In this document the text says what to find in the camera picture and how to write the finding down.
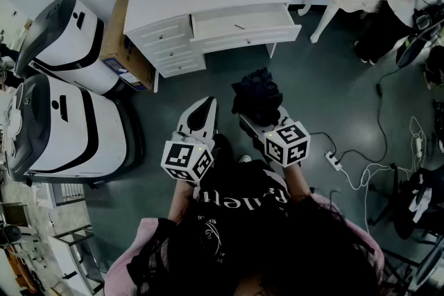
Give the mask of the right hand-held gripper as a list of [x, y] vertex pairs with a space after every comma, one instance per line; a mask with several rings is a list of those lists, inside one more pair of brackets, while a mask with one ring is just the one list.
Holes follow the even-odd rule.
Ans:
[[253, 140], [255, 149], [282, 168], [300, 163], [309, 154], [311, 136], [299, 121], [294, 121], [283, 106], [279, 106], [277, 125], [258, 126], [246, 115], [239, 115], [241, 129]]

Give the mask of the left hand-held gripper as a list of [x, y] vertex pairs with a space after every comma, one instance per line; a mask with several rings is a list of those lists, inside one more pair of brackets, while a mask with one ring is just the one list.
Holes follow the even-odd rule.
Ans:
[[200, 184], [204, 175], [214, 165], [212, 150], [217, 133], [218, 105], [214, 96], [196, 101], [180, 116], [178, 130], [166, 141], [161, 167], [176, 180]]

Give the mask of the black cloth item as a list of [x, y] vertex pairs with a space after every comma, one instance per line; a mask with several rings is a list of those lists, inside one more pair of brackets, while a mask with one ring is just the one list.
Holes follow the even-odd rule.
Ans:
[[233, 114], [244, 114], [261, 127], [278, 124], [283, 95], [266, 67], [244, 76], [240, 82], [233, 83], [232, 88], [235, 92]]

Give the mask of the white drawer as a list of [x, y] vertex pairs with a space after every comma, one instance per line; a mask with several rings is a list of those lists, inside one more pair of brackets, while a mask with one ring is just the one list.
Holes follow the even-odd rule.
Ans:
[[302, 28], [284, 3], [221, 8], [191, 15], [191, 45], [200, 53], [293, 42]]

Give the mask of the person's right forearm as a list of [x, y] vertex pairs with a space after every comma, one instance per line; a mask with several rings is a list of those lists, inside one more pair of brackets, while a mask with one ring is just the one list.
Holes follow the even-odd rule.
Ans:
[[283, 168], [283, 173], [292, 201], [301, 202], [311, 195], [309, 185], [298, 163]]

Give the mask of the person's left forearm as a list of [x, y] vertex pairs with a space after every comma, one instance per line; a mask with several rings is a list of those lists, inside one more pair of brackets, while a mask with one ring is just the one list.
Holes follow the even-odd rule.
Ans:
[[195, 187], [190, 185], [186, 181], [177, 180], [171, 202], [168, 219], [174, 223], [179, 223], [189, 206], [194, 202], [194, 189]]

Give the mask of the white and black robot base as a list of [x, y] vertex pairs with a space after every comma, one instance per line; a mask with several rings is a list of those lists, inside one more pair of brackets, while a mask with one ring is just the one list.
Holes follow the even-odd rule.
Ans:
[[104, 31], [80, 0], [54, 0], [33, 20], [15, 74], [23, 78], [33, 69], [98, 95], [115, 92], [123, 82], [99, 59]]
[[93, 184], [142, 162], [144, 139], [132, 105], [38, 74], [0, 90], [0, 153], [9, 177]]

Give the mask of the person's black trousers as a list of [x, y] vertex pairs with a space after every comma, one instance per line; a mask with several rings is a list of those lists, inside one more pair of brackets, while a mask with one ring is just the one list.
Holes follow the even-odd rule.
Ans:
[[234, 160], [232, 146], [223, 134], [214, 135], [214, 167], [212, 173], [218, 180], [233, 179], [239, 175], [239, 164]]

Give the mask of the person's black printed shirt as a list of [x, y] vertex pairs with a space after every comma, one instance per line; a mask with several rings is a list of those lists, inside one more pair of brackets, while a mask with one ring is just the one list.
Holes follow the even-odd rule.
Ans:
[[212, 169], [167, 246], [173, 296], [233, 296], [246, 277], [275, 266], [289, 202], [282, 178], [262, 161]]

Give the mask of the white power strip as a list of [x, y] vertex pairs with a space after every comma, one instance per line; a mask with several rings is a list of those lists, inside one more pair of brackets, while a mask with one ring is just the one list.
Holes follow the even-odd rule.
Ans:
[[325, 153], [326, 160], [330, 163], [330, 165], [335, 169], [335, 171], [341, 171], [342, 165], [339, 160], [334, 156], [331, 151], [327, 151]]

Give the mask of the brown cardboard box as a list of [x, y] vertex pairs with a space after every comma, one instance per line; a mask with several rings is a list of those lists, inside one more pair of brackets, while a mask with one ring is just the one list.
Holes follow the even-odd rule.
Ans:
[[129, 0], [116, 0], [106, 26], [99, 59], [135, 91], [152, 91], [154, 66], [123, 33]]

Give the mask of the black office chair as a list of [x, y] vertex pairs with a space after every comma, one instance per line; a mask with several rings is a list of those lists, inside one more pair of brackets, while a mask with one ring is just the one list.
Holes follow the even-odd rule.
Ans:
[[434, 170], [419, 168], [408, 180], [400, 180], [395, 172], [390, 194], [374, 184], [369, 190], [385, 197], [387, 205], [376, 219], [367, 219], [368, 225], [375, 226], [388, 216], [403, 240], [415, 229], [444, 236], [444, 165]]

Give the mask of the person's pink jacket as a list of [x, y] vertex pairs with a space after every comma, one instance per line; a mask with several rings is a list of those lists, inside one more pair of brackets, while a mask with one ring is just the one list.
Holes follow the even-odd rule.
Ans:
[[204, 191], [178, 221], [145, 218], [105, 296], [379, 296], [384, 255], [317, 195]]

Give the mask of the black metal frame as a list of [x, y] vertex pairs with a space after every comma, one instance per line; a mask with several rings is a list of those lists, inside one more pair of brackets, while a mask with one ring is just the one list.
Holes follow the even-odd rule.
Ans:
[[48, 237], [49, 245], [67, 285], [84, 296], [103, 291], [104, 279], [96, 258], [91, 225]]

